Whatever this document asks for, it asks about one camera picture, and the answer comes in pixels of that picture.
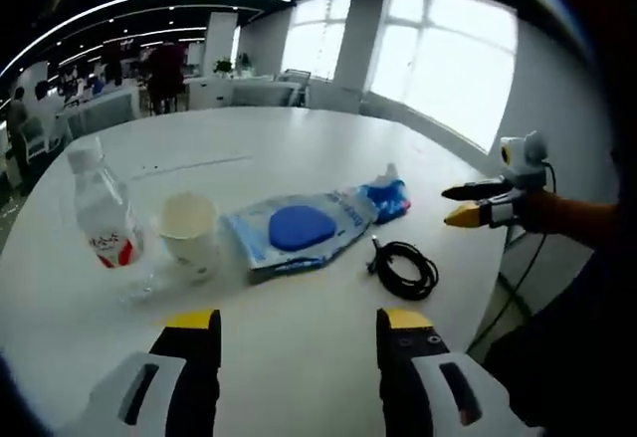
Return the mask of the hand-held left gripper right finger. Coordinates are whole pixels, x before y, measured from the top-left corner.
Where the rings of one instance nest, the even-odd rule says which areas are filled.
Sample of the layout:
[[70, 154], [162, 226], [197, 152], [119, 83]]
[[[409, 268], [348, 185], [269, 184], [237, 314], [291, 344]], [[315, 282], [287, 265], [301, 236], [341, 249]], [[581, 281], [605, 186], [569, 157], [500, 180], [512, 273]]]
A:
[[376, 314], [385, 434], [388, 436], [527, 436], [506, 389], [470, 356], [449, 350], [423, 315]]

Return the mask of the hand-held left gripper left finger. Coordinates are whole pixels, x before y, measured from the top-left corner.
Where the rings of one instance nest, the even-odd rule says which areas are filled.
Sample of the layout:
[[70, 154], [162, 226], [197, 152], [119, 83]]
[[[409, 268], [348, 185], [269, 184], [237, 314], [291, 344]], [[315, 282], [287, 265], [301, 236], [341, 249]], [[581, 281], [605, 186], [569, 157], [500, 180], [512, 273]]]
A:
[[125, 358], [91, 392], [89, 436], [211, 436], [220, 396], [221, 314], [169, 321], [148, 352]]

